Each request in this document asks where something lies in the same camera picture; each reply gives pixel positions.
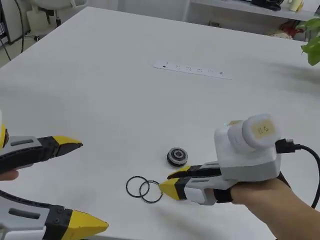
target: red object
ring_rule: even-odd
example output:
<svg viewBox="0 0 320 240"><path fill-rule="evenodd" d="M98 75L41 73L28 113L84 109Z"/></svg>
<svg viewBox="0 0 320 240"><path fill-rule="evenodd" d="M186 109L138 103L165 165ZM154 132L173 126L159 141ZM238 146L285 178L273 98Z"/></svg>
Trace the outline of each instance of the red object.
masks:
<svg viewBox="0 0 320 240"><path fill-rule="evenodd" d="M295 20L289 20L284 24L281 24L279 29L289 34L293 38L296 34L304 32L304 30L302 29L297 29L295 23L296 23Z"/></svg>

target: white shelf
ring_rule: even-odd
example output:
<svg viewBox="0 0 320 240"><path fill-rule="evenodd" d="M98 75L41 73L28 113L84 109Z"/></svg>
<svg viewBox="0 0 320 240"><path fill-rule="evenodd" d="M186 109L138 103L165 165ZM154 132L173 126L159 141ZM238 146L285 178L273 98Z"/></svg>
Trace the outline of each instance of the white shelf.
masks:
<svg viewBox="0 0 320 240"><path fill-rule="evenodd" d="M279 18L285 19L293 19L299 21L308 21L312 18L319 18L320 16L314 12L310 11L299 11L294 12L290 11L286 7L281 7L280 11L272 11L263 7L259 7L256 5L252 5L250 2L240 1L240 0L190 0L193 4L202 4L208 5L213 7L219 7L224 9L232 9L238 10L243 12L249 12L254 14L261 14L261 15L269 15Z"/></svg>

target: cable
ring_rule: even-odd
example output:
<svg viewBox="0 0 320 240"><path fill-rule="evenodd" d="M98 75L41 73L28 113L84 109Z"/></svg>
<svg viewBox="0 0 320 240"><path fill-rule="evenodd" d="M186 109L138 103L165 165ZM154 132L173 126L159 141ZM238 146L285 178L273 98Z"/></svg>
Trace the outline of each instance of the cable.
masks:
<svg viewBox="0 0 320 240"><path fill-rule="evenodd" d="M20 15L20 21L21 21L21 29L22 29L22 35L21 35L21 39L22 39L22 42L21 42L21 53L24 52L24 49L25 49L25 28L24 28L24 19L22 17L22 11L21 11L21 8L20 8L20 5L18 3L18 0L14 0L18 10L19 10L19 15Z"/></svg>
<svg viewBox="0 0 320 240"><path fill-rule="evenodd" d="M8 59L9 59L9 61L11 61L11 58L10 58L9 53L8 53L8 51L7 51L7 48L6 48L6 46L4 45L4 42L2 41L1 37L0 37L0 42L1 42L1 44L2 44L2 47L4 48L4 51L5 51Z"/></svg>
<svg viewBox="0 0 320 240"><path fill-rule="evenodd" d="M277 154L295 153L296 150L305 150L314 157L318 167L318 174L319 174L318 187L315 192L313 203L311 204L311 207L315 209L320 198L320 157L319 155L315 151L313 151L310 147L307 147L301 144L295 144L292 139L285 139L285 138L280 139L275 143L275 150Z"/></svg>
<svg viewBox="0 0 320 240"><path fill-rule="evenodd" d="M311 205L311 207L313 209L315 209L317 204L318 204L318 202L319 202L319 198L320 198L320 157L310 147L307 147L307 146L304 146L304 145L300 145L300 144L296 144L295 146L296 146L297 150L305 150L305 151L309 152L315 158L315 161L316 161L316 164L317 164L317 167L318 167L319 182L318 182L318 187L317 187L316 192L315 192L313 203Z"/></svg>

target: finger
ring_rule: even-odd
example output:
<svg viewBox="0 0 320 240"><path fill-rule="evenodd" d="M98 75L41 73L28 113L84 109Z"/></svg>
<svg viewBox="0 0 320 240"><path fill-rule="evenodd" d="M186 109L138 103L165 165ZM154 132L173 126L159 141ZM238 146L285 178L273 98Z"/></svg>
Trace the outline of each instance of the finger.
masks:
<svg viewBox="0 0 320 240"><path fill-rule="evenodd" d="M14 180L19 176L19 172L17 170L12 170L5 172L3 174L0 174L0 181L10 181Z"/></svg>

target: floor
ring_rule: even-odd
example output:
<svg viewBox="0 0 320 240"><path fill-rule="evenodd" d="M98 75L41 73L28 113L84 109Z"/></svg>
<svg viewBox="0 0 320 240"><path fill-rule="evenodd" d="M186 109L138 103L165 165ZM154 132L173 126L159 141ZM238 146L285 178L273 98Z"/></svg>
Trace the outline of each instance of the floor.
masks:
<svg viewBox="0 0 320 240"><path fill-rule="evenodd" d="M24 40L24 50L31 47L36 42L31 37L26 37ZM12 45L6 45L5 46L9 56L11 59L14 59L16 56L20 54L21 51L21 40L15 42ZM9 59L6 55L5 49L3 47L0 48L0 68L4 65L6 65L9 62Z"/></svg>

